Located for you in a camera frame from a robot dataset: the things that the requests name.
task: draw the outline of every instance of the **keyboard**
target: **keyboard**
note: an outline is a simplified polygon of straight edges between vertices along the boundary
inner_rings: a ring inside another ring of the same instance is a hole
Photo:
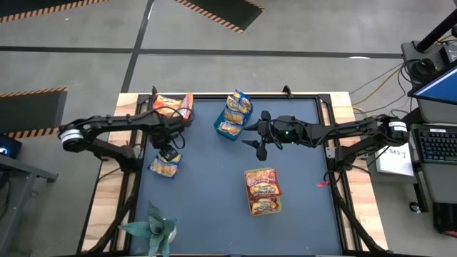
[[[411,131],[422,162],[457,164],[457,127],[414,124]]]

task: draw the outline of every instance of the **wooden table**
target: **wooden table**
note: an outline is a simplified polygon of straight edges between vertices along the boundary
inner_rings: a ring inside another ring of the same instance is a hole
[[[200,94],[230,94],[230,93],[200,93]],[[284,94],[284,93],[262,93],[262,94]],[[331,96],[331,103],[333,107],[333,114],[337,123],[344,123],[349,121],[354,121],[354,113],[351,105],[351,99],[347,92],[298,92],[293,93],[294,95],[300,94],[329,94]],[[126,114],[135,114],[137,98],[140,94],[127,93],[119,94],[119,99],[116,105],[116,110],[114,112],[115,116],[125,116]],[[322,105],[323,116],[326,124],[330,124],[328,110],[325,105]],[[109,135],[109,142],[122,146],[129,142],[131,137],[130,131],[122,132],[112,132]],[[342,146],[350,146],[357,141],[359,137],[353,138],[344,138],[340,140]],[[355,165],[360,166],[361,168],[367,168],[366,162],[362,160],[357,160]],[[118,168],[119,165],[115,161],[105,161],[101,165],[100,176]],[[114,172],[103,180],[99,181],[96,190],[94,193],[94,201],[91,205],[91,208],[88,212],[88,223],[86,230],[84,231],[84,241],[82,242],[81,250],[89,250],[95,243],[100,239],[103,233],[108,228],[109,224],[114,220],[116,214],[117,203],[119,199],[120,185],[122,181],[122,172]],[[370,177],[367,173],[359,171],[358,169],[353,169],[352,171],[347,172],[348,184],[351,192],[351,198],[353,201],[353,207],[356,213],[357,219],[361,222],[363,227],[366,229],[368,234],[375,240],[375,242],[387,249],[386,237],[384,236],[383,226],[381,223],[381,218],[378,212],[378,206],[376,204],[376,198],[374,196],[373,187],[371,185]],[[129,180],[128,191],[131,192],[133,179]],[[354,244],[352,241],[352,230],[351,226],[343,215],[343,224],[345,227],[345,233],[348,240],[348,248],[354,249]],[[118,242],[124,242],[125,234],[120,233]]]

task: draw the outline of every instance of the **gray floor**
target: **gray floor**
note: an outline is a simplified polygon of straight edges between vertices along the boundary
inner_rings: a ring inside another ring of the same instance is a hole
[[[0,24],[0,46],[133,48],[147,0],[110,0],[55,14]],[[400,43],[421,39],[455,6],[451,0],[255,0],[266,11],[236,34],[172,0],[155,0],[145,49],[225,49],[400,53]],[[68,86],[64,122],[112,114],[130,54],[0,52],[0,93]],[[352,91],[399,59],[140,55],[130,92]],[[351,96],[361,100],[381,81]],[[409,85],[402,80],[408,89]],[[390,80],[364,110],[401,95]],[[409,110],[406,98],[392,105]],[[388,113],[384,109],[379,113]],[[38,183],[14,244],[32,256],[72,254],[79,242],[100,162],[66,153],[57,138],[24,140],[21,159],[60,173]],[[389,248],[398,253],[455,256],[454,238],[437,234],[428,214],[412,213],[412,186],[374,183]]]

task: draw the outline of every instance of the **black and orange striped tape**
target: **black and orange striped tape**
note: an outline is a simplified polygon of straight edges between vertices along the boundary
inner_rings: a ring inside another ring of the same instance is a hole
[[[55,93],[60,91],[68,91],[69,89],[66,87],[55,88],[55,89],[38,89],[33,91],[21,91],[21,92],[13,92],[13,93],[5,93],[0,94],[1,97],[12,97],[12,96],[27,96],[32,94],[45,94],[45,93]]]
[[[5,133],[4,135],[8,136],[9,138],[20,139],[20,138],[31,138],[36,136],[50,136],[50,135],[57,135],[61,126],[56,128],[40,128],[40,129],[33,129],[31,131],[17,131],[17,132],[9,132]]]
[[[258,7],[258,8],[260,8],[260,10],[262,10],[262,11],[264,11],[264,10],[265,10],[265,8],[263,8],[262,6],[259,6],[259,5],[258,5],[258,4],[256,4],[256,3],[253,3],[253,2],[251,2],[251,1],[248,1],[248,0],[244,0],[244,1],[245,1],[245,2],[247,2],[247,3],[250,3],[250,4],[252,4],[253,6],[257,6],[257,7]]]
[[[187,0],[175,0],[175,1],[177,1],[180,4],[183,4],[185,7],[190,8],[193,11],[198,12],[199,14],[205,16],[208,19],[211,19],[211,20],[213,20],[213,21],[215,21],[215,22],[217,22],[217,23],[219,23],[221,25],[224,25],[225,27],[231,29],[232,31],[235,31],[236,33],[243,33],[244,32],[243,29],[240,29],[236,25],[232,24],[230,21],[226,21],[226,20],[222,19],[221,17],[219,17],[219,16],[217,16],[215,14],[212,14],[211,12],[205,10],[201,6],[197,6],[197,5],[193,4],[193,3],[191,3],[190,1],[187,1]],[[260,8],[260,10],[262,10],[262,11],[265,9],[265,8],[263,8],[263,7],[261,7],[261,6],[257,5],[257,4],[251,3],[250,1],[246,1],[245,0],[245,2]]]
[[[46,7],[44,9],[22,12],[20,14],[12,14],[12,15],[8,15],[8,16],[0,17],[0,23],[8,22],[8,21],[15,21],[18,19],[24,19],[24,18],[34,17],[34,16],[40,16],[43,14],[50,14],[50,13],[57,12],[57,11],[64,11],[64,10],[73,9],[73,8],[80,7],[80,6],[86,6],[89,4],[96,4],[96,3],[100,3],[100,2],[104,2],[104,1],[109,1],[109,0],[75,1],[73,3],[62,4],[59,6]]]

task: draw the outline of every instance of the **green leaf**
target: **green leaf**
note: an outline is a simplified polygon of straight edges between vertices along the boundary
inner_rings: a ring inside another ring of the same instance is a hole
[[[164,234],[164,226],[162,226],[162,222],[157,221],[153,217],[149,217],[149,229],[154,235]]]
[[[149,217],[154,217],[157,221],[162,219],[162,213],[152,204],[151,201],[149,201],[148,205],[148,215]]]
[[[170,256],[170,243],[169,243],[169,238],[165,237],[162,242],[160,242],[159,246],[160,254],[163,257],[169,257]]]
[[[139,236],[143,238],[149,238],[149,236],[151,236],[149,222],[132,222],[120,225],[119,228],[125,230],[132,236]]]
[[[164,235],[154,235],[151,234],[151,238],[149,239],[149,257],[154,256],[154,254],[159,249],[160,243],[164,239]]]
[[[169,234],[174,230],[177,219],[165,219],[161,220],[162,226],[164,228],[164,235],[168,238]]]

